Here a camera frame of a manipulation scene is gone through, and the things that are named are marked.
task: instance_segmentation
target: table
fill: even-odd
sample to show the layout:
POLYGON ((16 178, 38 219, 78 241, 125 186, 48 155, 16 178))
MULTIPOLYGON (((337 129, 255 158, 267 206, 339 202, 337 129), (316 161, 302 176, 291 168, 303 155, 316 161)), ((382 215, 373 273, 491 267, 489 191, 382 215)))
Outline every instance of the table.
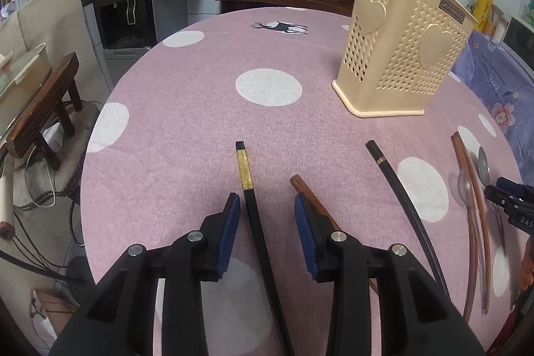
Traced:
POLYGON ((296 7, 310 8, 319 11, 341 14, 350 17, 352 15, 353 1, 343 0, 216 0, 221 2, 221 13, 230 13, 249 8, 261 7, 296 7))
MULTIPOLYGON (((383 249, 401 242, 429 270, 365 148, 374 139, 409 191, 452 302, 463 311, 467 216, 450 137, 459 130, 470 151, 484 147, 493 181, 520 181, 511 149, 454 75, 445 77, 424 116, 351 115, 330 85, 348 24, 347 17, 314 10, 237 11, 178 32, 128 71, 97 122, 81 183, 84 238, 96 281, 131 244, 169 245, 221 211, 229 192, 242 196, 234 144, 243 140, 295 354, 324 355, 333 285, 314 283, 306 271, 289 184, 293 174, 300 173, 345 231, 383 249)), ((477 289, 470 322, 485 348, 509 313, 527 239, 506 224, 505 258, 495 215, 491 209, 488 214, 490 313, 482 316, 477 289)), ((281 354, 258 271, 242 207, 228 272, 219 283, 202 285, 211 356, 281 354)), ((371 305, 373 354, 379 355, 375 295, 371 305)))

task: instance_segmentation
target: screw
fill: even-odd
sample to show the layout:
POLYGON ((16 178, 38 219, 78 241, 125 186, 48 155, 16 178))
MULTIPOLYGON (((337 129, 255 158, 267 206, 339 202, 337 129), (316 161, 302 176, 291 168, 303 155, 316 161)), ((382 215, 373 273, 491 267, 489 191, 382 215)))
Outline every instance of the screw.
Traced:
POLYGON ((394 244, 391 250, 395 255, 399 255, 399 257, 406 255, 406 253, 408 252, 408 249, 406 249, 403 244, 394 244))
POLYGON ((191 231, 188 234, 188 240, 190 242, 199 242, 204 238, 204 234, 202 234, 200 231, 191 231))
POLYGON ((330 234, 330 237, 335 242, 344 242, 346 240, 346 234, 343 231, 334 231, 330 234))
POLYGON ((143 252, 143 245, 141 244, 133 244, 128 248, 128 255, 131 257, 137 257, 139 254, 143 252))

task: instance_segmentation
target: white circle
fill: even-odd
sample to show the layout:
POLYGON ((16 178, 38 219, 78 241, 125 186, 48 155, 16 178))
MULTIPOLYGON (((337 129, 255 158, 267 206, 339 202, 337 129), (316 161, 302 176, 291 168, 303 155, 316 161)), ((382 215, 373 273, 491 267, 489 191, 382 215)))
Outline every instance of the white circle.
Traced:
POLYGON ((471 133, 463 126, 458 126, 458 133, 460 133, 460 136, 462 138, 462 141, 464 141, 464 145, 466 146, 467 151, 471 153, 471 160, 476 166, 477 162, 479 161, 479 141, 477 140, 477 138, 475 138, 473 133, 471 133))
POLYGON ((493 137, 497 137, 497 132, 495 131, 495 129, 493 128, 489 120, 481 113, 479 113, 479 120, 482 123, 482 125, 486 128, 486 130, 490 132, 490 135, 492 135, 493 137))
POLYGON ((302 95, 302 86, 291 74, 260 68, 249 70, 236 80, 241 97, 263 106, 285 106, 302 95))
MULTIPOLYGON (((163 295, 165 280, 158 283, 163 295)), ((260 346, 273 320, 261 276, 245 263, 230 258, 228 271, 219 282, 201 282, 202 309, 210 356, 239 356, 260 346)), ((163 297, 156 296, 160 320, 163 297)))
POLYGON ((498 247, 493 258, 493 292, 497 297, 500 297, 506 291, 508 287, 508 281, 510 280, 510 265, 508 258, 504 255, 502 247, 498 247))
POLYGON ((180 31, 165 38, 164 45, 167 47, 183 47, 198 43, 204 39, 204 33, 200 31, 180 31))
POLYGON ((462 82, 460 78, 454 74, 452 71, 449 71, 449 76, 452 77, 456 82, 462 82))
POLYGON ((449 193, 436 168, 417 157, 408 157, 399 163, 397 175, 421 219, 438 222, 445 217, 449 193))
POLYGON ((97 152, 110 146, 121 137, 130 114, 128 108, 121 103, 106 103, 94 125, 87 152, 97 152))

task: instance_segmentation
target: embossed heart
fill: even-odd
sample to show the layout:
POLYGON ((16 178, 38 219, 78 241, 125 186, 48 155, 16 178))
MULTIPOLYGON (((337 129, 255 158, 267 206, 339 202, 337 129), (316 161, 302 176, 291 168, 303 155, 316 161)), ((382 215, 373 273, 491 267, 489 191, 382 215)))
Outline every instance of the embossed heart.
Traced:
POLYGON ((440 61, 452 46, 452 34, 439 25, 429 25, 419 40, 419 60, 423 68, 440 61))
POLYGON ((358 25, 362 34, 369 34, 376 31, 385 20, 385 6, 382 3, 372 0, 358 0, 356 9, 358 15, 358 25))

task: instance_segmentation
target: metal spoon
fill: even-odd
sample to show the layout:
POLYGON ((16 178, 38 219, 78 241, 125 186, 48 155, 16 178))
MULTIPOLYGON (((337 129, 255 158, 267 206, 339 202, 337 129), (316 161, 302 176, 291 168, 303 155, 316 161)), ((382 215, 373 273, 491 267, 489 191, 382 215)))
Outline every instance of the metal spoon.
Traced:
MULTIPOLYGON (((482 147, 479 148, 479 178, 484 187, 490 184, 490 169, 488 167, 488 158, 486 157, 486 153, 484 152, 484 149, 482 147)), ((499 209, 497 206, 493 204, 493 208, 497 214, 497 224, 499 225, 499 232, 500 232, 500 238, 501 238, 501 244, 503 245, 503 252, 504 255, 507 257, 508 254, 506 252, 506 239, 504 234, 504 224, 503 224, 503 217, 501 216, 501 213, 499 212, 499 209)))
POLYGON ((482 293, 481 295, 481 303, 482 303, 482 310, 484 310, 484 296, 486 294, 486 280, 484 279, 485 271, 484 271, 484 252, 482 249, 482 238, 480 236, 480 230, 479 230, 479 223, 476 220, 475 215, 475 204, 473 203, 473 194, 472 194, 472 187, 471 187, 471 180, 469 178, 469 174, 465 170, 460 171, 460 175, 458 176, 458 193, 460 193, 460 198, 462 198, 462 201, 465 202, 467 206, 467 212, 471 215, 471 218, 473 219, 473 224, 475 226, 475 235, 476 235, 476 242, 478 245, 478 253, 479 253, 479 273, 480 273, 480 291, 482 293))

